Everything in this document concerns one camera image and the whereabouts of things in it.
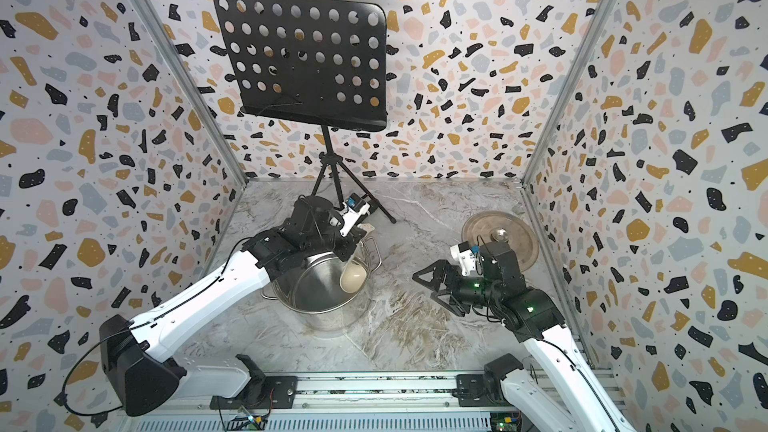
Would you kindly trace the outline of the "cream plastic ladle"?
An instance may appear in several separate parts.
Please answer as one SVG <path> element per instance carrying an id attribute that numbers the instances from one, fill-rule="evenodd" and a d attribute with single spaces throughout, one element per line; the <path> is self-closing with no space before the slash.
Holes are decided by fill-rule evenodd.
<path id="1" fill-rule="evenodd" d="M 347 294 L 357 293 L 367 280 L 367 274 L 365 246 L 359 244 L 339 277 L 341 290 Z"/>

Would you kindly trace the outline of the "stainless steel pot lid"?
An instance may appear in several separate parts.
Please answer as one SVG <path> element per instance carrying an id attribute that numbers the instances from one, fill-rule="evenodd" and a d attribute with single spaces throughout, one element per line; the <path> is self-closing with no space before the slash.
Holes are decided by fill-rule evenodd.
<path id="1" fill-rule="evenodd" d="M 463 225 L 461 237 L 472 246 L 506 243 L 515 253 L 522 272 L 538 259 L 539 243 L 532 228 L 521 218 L 503 211 L 472 215 Z"/>

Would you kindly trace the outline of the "stainless steel soup pot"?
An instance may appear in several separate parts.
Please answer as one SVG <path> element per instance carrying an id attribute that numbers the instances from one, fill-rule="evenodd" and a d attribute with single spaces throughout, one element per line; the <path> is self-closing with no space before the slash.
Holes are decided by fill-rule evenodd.
<path id="1" fill-rule="evenodd" d="M 278 301 L 308 328 L 336 334 L 356 323 L 372 302 L 372 276 L 382 265 L 378 244 L 367 236 L 352 257 L 341 261 L 332 253 L 310 257 L 307 263 L 271 284 L 271 293 L 261 291 L 265 300 Z M 348 292 L 341 286 L 348 269 L 365 274 L 360 288 Z"/>

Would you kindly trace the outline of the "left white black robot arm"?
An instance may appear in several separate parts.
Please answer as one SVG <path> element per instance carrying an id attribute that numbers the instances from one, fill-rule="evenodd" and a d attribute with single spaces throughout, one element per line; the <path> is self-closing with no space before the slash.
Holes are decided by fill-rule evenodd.
<path id="1" fill-rule="evenodd" d="M 196 332 L 244 297 L 307 266 L 315 257 L 349 260 L 366 236 L 370 206 L 351 195 L 340 208 L 300 196 L 280 225 L 238 243 L 225 263 L 169 301 L 99 329 L 102 368 L 130 417 L 172 399 L 211 398 L 222 406 L 254 407 L 270 396 L 266 377 L 247 355 L 212 365 L 175 359 Z"/>

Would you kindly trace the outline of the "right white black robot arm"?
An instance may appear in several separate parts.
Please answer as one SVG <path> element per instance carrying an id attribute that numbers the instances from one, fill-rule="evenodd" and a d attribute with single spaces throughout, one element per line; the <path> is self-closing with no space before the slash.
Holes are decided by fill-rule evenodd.
<path id="1" fill-rule="evenodd" d="M 415 272 L 413 280 L 453 315 L 475 312 L 511 332 L 559 394 L 553 399 L 520 359 L 505 354 L 484 366 L 480 386 L 460 387 L 458 399 L 510 404 L 540 431 L 632 430 L 578 349 L 558 307 L 546 292 L 527 285 L 507 243 L 463 242 L 452 247 L 451 255 Z"/>

